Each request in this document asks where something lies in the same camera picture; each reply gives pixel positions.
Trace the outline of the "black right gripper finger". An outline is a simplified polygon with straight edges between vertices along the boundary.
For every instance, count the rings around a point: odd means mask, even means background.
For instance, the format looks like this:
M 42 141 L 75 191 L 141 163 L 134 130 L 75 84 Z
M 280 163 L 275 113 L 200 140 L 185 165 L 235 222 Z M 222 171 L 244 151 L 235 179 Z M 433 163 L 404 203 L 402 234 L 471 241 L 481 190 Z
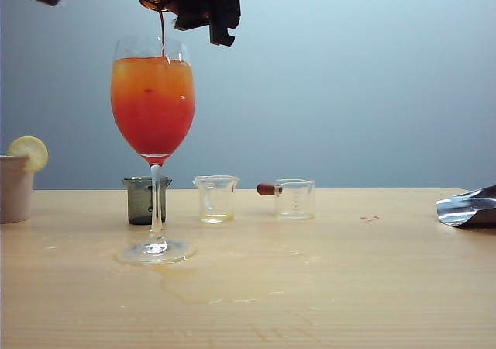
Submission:
M 174 28 L 190 30 L 210 23 L 208 0 L 173 0 L 172 12 L 177 16 Z
M 241 17 L 240 0 L 209 0 L 210 4 L 210 43 L 231 47 L 235 37 L 229 29 L 239 25 Z

